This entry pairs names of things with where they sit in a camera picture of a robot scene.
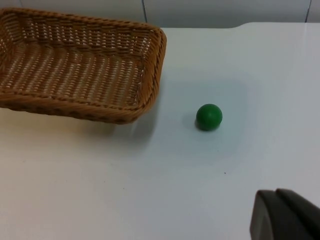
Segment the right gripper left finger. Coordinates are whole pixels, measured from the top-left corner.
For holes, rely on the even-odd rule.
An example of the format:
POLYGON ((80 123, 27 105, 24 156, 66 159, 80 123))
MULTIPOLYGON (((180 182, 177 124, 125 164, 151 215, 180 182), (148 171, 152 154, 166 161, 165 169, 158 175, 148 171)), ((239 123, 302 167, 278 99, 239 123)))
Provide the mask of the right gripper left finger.
POLYGON ((275 191, 258 190, 250 221, 252 240, 303 240, 306 230, 275 191))

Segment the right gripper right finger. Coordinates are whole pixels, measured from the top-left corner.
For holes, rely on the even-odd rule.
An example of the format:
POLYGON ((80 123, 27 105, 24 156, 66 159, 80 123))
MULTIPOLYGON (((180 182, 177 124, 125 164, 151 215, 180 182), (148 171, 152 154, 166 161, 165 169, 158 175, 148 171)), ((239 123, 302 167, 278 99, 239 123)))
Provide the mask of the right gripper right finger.
POLYGON ((290 189, 278 188, 276 194, 296 214, 301 224, 315 239, 320 239, 320 208, 290 189))

